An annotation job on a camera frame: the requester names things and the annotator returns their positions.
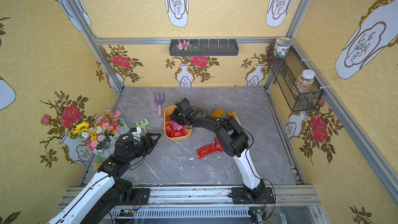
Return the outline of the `long red tea bag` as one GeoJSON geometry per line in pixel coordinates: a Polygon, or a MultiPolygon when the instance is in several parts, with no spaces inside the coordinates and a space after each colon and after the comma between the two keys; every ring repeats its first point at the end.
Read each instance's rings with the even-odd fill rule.
{"type": "Polygon", "coordinates": [[[197,150],[197,155],[198,155],[199,159],[202,159],[202,158],[206,157],[207,155],[210,155],[210,154],[215,153],[215,152],[216,152],[216,150],[215,150],[214,145],[213,144],[208,144],[206,146],[203,146],[203,147],[199,148],[197,150]]]}

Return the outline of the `small yellow tea bag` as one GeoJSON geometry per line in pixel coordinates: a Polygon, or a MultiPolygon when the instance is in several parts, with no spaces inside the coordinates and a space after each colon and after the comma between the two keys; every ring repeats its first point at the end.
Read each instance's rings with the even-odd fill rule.
{"type": "Polygon", "coordinates": [[[235,111],[227,111],[228,116],[232,116],[239,125],[241,125],[239,117],[237,116],[235,111]]]}

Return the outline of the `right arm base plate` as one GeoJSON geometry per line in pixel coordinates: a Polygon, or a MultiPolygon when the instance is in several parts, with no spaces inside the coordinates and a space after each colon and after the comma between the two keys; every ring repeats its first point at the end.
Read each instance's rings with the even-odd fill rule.
{"type": "Polygon", "coordinates": [[[247,187],[232,188],[228,197],[233,204],[274,204],[275,194],[271,187],[260,187],[250,190],[247,187]]]}

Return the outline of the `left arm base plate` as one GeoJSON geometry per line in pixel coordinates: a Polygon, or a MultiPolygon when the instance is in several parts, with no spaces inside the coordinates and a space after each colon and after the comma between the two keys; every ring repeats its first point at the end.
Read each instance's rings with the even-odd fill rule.
{"type": "Polygon", "coordinates": [[[150,196],[149,188],[131,188],[124,194],[121,205],[147,205],[150,196]]]}

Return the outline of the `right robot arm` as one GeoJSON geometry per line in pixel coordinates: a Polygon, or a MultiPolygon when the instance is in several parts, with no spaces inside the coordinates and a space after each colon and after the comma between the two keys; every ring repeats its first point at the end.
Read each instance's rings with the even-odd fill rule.
{"type": "Polygon", "coordinates": [[[194,110],[186,98],[180,99],[175,105],[171,119],[180,125],[214,132],[223,151],[233,157],[237,164],[247,195],[252,199],[260,197],[265,190],[265,183],[253,165],[249,152],[249,136],[235,118],[218,118],[201,109],[194,110]]]}

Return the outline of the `large yellow tea bag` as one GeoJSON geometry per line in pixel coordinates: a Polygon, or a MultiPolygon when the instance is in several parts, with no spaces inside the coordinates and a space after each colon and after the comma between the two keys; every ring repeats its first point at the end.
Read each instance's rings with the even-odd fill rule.
{"type": "Polygon", "coordinates": [[[224,115],[224,111],[220,108],[217,108],[211,115],[216,118],[221,118],[224,115]]]}

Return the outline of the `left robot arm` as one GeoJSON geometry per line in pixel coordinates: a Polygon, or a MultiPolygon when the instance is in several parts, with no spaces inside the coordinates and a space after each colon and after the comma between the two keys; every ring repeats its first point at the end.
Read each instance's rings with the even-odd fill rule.
{"type": "Polygon", "coordinates": [[[130,181],[122,179],[130,163],[149,155],[162,134],[147,133],[138,138],[130,133],[119,136],[115,151],[98,168],[86,187],[51,219],[51,224],[98,224],[115,206],[140,199],[130,181]]]}

